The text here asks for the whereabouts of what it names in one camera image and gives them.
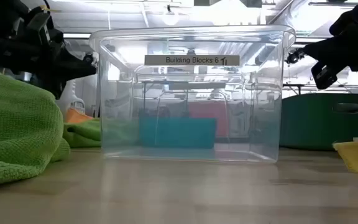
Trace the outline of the black ceiling spotlight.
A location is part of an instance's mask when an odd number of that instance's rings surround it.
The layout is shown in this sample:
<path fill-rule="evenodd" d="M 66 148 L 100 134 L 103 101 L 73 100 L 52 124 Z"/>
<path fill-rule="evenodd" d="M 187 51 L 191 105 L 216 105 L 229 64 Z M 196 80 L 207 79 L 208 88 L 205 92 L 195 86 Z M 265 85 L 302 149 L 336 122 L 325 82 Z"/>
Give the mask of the black ceiling spotlight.
<path fill-rule="evenodd" d="M 93 52 L 87 52 L 87 53 L 85 53 L 85 56 L 83 57 L 83 61 L 92 65 L 92 66 L 97 66 L 98 56 L 95 55 Z"/>
<path fill-rule="evenodd" d="M 289 51 L 285 61 L 287 64 L 295 64 L 299 62 L 301 59 L 303 59 L 304 57 L 305 57 L 305 53 L 303 51 L 303 48 L 297 48 L 295 50 Z"/>

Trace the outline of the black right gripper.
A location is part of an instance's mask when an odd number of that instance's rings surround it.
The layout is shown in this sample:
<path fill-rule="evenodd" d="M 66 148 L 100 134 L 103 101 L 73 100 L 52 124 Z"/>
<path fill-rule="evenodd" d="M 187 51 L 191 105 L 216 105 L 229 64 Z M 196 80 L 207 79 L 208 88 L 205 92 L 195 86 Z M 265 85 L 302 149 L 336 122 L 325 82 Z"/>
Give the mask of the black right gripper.
<path fill-rule="evenodd" d="M 337 81 L 337 69 L 349 67 L 358 72 L 358 37 L 332 37 L 303 47 L 303 52 L 316 60 L 311 73 L 317 89 L 325 90 Z"/>

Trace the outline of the green microfiber towel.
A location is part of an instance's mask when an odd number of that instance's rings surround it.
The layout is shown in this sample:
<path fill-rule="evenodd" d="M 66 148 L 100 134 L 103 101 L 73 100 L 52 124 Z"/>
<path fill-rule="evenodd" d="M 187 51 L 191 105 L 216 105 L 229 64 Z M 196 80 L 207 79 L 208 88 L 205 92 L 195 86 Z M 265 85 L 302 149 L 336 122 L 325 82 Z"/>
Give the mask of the green microfiber towel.
<path fill-rule="evenodd" d="M 0 73 L 0 184 L 36 177 L 70 147 L 55 97 Z"/>
<path fill-rule="evenodd" d="M 101 147 L 99 119 L 89 119 L 80 123 L 65 123 L 63 139 L 71 148 Z"/>

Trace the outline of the teal cloth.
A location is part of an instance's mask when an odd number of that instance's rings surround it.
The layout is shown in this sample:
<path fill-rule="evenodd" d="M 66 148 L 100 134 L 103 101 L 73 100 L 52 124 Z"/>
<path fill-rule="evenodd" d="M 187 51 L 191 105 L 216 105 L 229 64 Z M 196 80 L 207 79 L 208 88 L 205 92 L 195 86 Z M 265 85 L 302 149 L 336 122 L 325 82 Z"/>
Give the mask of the teal cloth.
<path fill-rule="evenodd" d="M 144 117 L 139 120 L 139 139 L 145 147 L 211 149 L 216 128 L 214 118 Z"/>

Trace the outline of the ceiling light strip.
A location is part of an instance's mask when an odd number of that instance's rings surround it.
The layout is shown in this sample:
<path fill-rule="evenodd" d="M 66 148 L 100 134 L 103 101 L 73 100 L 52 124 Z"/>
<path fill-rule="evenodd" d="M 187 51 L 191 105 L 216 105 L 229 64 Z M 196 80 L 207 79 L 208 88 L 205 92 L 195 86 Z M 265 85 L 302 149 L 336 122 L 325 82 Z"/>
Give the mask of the ceiling light strip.
<path fill-rule="evenodd" d="M 64 33 L 63 37 L 65 39 L 89 39 L 91 34 L 83 34 L 83 33 Z"/>

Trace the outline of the green plastic basket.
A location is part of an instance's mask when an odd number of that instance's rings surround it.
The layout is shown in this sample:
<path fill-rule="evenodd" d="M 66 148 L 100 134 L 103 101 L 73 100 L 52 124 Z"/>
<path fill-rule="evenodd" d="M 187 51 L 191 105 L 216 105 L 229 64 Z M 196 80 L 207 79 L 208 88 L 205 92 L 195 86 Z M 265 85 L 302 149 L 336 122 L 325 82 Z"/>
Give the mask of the green plastic basket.
<path fill-rule="evenodd" d="M 282 101 L 280 146 L 331 151 L 358 138 L 358 94 L 309 93 Z"/>

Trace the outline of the clear plastic bin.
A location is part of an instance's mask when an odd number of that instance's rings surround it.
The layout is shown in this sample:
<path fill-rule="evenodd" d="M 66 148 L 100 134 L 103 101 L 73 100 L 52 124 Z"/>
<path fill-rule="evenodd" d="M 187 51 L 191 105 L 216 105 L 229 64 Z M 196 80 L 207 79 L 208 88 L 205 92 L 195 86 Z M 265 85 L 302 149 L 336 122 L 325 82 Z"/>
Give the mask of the clear plastic bin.
<path fill-rule="evenodd" d="M 101 146 L 109 157 L 275 162 L 288 26 L 239 25 L 95 32 Z M 211 149 L 145 147 L 144 117 L 214 118 Z"/>

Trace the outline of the white spray bottle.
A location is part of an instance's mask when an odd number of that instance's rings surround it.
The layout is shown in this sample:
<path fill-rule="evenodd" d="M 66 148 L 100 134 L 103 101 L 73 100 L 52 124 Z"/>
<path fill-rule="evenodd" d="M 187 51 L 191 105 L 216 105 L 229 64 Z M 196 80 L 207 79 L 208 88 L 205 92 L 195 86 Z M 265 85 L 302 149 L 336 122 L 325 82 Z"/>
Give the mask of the white spray bottle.
<path fill-rule="evenodd" d="M 75 88 L 76 80 L 67 81 L 62 95 L 55 101 L 64 118 L 69 109 L 74 109 L 81 114 L 85 114 L 85 102 L 76 96 Z"/>

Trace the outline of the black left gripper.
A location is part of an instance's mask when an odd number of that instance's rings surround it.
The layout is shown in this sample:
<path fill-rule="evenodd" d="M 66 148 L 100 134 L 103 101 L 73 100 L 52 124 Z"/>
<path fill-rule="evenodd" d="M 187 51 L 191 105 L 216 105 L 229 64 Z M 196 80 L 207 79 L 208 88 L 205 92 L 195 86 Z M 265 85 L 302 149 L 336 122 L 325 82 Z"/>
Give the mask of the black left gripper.
<path fill-rule="evenodd" d="M 34 73 L 36 85 L 59 100 L 65 81 L 53 73 L 62 72 L 67 78 L 82 78 L 97 72 L 95 66 L 67 51 L 63 33 L 54 27 L 47 9 L 40 6 L 29 9 L 25 5 L 15 5 L 13 9 L 19 16 L 19 25 L 12 36 L 18 48 L 12 54 L 15 60 L 13 73 Z"/>

